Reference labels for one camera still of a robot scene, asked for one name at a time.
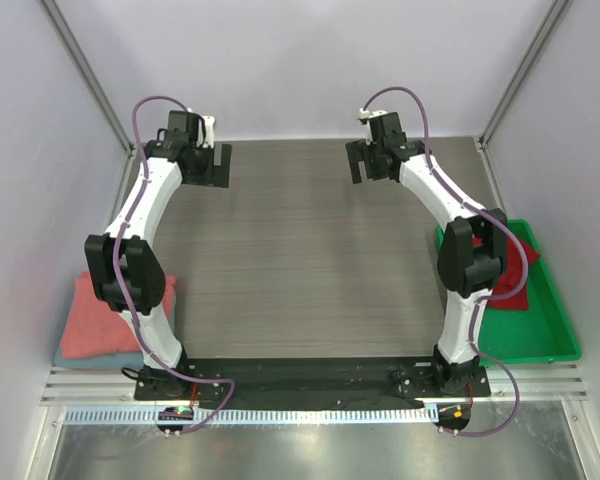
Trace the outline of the red t shirt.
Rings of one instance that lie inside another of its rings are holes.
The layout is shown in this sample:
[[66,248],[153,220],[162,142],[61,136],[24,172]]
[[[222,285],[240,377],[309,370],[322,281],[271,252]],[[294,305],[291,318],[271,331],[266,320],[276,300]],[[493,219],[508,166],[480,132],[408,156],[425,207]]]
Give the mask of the red t shirt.
[[[531,273],[531,266],[538,261],[540,254],[523,239],[518,238],[521,244],[528,266],[528,273]],[[507,269],[500,276],[497,285],[493,289],[492,294],[495,296],[504,295],[513,290],[520,282],[522,276],[523,262],[520,254],[514,243],[507,240]],[[528,311],[529,300],[527,294],[527,286],[524,285],[512,297],[504,300],[489,300],[487,307],[501,311]]]

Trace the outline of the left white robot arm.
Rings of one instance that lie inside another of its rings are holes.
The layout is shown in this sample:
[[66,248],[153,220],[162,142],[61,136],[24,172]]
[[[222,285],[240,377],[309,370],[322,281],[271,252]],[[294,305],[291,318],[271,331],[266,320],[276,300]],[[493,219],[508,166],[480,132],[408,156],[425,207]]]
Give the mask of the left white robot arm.
[[181,186],[228,187],[232,147],[215,143],[215,126],[212,116],[170,111],[166,128],[140,151],[140,170],[120,212],[84,245],[96,298],[125,321],[142,351],[140,381],[157,378],[173,400],[190,392],[192,375],[164,311],[166,275],[153,242]]

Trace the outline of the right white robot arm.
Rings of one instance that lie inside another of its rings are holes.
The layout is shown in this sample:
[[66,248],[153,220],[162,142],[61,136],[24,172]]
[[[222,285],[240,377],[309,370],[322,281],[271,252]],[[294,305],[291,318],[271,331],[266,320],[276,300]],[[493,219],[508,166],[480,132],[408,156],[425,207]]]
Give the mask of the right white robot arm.
[[443,229],[436,268],[447,290],[442,334],[432,354],[431,383],[459,396],[478,374],[477,336],[486,299],[507,267],[507,236],[441,169],[429,147],[410,141],[399,115],[360,110],[365,138],[345,145],[352,182],[390,179],[412,192]]

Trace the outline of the green plastic tray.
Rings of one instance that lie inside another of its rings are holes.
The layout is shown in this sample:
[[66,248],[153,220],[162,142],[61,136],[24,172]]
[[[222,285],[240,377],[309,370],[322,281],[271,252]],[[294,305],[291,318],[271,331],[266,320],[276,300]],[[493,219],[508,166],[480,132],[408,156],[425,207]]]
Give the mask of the green plastic tray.
[[[503,309],[491,304],[481,306],[482,317],[474,327],[476,345],[504,364],[579,360],[579,342],[531,227],[522,219],[511,219],[508,228],[526,251],[526,287],[504,300]],[[443,331],[436,342],[447,360],[464,362],[475,356],[469,344],[469,326],[475,301],[481,296],[476,292],[464,299],[455,292],[447,294]]]

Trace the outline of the left aluminium frame post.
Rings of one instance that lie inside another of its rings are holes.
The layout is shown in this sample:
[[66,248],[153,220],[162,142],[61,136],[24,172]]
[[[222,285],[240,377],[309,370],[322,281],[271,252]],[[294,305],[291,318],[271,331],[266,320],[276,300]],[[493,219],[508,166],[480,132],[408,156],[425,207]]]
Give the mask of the left aluminium frame post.
[[81,48],[71,26],[55,0],[38,1],[62,46],[81,77],[87,91],[104,117],[108,127],[127,156],[133,153],[133,143],[129,139],[121,120],[102,88],[90,62]]

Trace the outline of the aluminium frame post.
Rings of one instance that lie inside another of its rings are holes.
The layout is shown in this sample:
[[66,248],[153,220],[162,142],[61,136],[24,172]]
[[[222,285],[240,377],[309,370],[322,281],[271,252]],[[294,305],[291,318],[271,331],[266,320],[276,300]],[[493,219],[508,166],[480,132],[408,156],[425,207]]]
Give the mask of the aluminium frame post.
[[481,150],[487,149],[497,128],[521,92],[533,68],[540,60],[543,51],[572,4],[571,0],[554,0],[551,2],[491,114],[483,133],[477,138],[477,144]]
[[55,0],[38,1],[62,46],[81,77],[87,91],[104,117],[108,127],[127,156],[133,153],[133,143],[129,139],[121,120],[102,88],[90,62],[81,48],[71,26]]

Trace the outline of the right aluminium frame post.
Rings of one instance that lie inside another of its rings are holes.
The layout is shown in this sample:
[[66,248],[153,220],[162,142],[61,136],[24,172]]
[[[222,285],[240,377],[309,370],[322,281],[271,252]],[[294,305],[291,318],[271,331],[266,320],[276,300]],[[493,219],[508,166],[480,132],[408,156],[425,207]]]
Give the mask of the right aluminium frame post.
[[551,2],[491,114],[483,133],[477,138],[477,144],[481,150],[487,149],[497,128],[521,92],[533,68],[540,60],[543,51],[572,4],[571,0],[554,0]]

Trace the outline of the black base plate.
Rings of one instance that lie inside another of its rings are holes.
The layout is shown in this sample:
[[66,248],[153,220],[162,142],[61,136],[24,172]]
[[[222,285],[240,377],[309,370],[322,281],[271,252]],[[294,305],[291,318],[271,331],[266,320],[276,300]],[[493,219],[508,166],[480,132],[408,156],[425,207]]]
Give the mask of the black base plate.
[[[136,378],[137,401],[188,401],[197,393],[199,406],[225,410],[374,410],[415,408],[426,398],[464,401],[488,398],[488,384],[478,381],[486,369],[473,363],[458,377],[445,380],[430,357],[251,358],[189,359],[177,369],[197,379],[176,378],[160,369],[143,367]],[[358,379],[352,390],[321,386],[299,392],[281,387],[262,391],[260,383],[286,380]]]

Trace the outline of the aluminium front rail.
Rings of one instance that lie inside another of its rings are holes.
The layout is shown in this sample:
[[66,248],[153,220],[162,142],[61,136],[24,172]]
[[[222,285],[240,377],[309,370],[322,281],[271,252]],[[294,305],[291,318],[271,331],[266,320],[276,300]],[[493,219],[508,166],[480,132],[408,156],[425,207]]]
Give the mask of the aluminium front rail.
[[[491,398],[511,400],[516,382],[523,400],[586,400],[585,383],[574,364],[554,363],[546,365],[509,365],[506,371],[497,366],[488,366],[478,381],[488,384]],[[358,379],[335,380],[286,380],[260,383],[262,391],[281,387],[291,391],[311,391],[321,386],[335,386],[341,390],[360,387]],[[41,395],[42,405],[113,405],[134,400],[136,383],[123,377],[118,371],[78,371],[53,368]]]

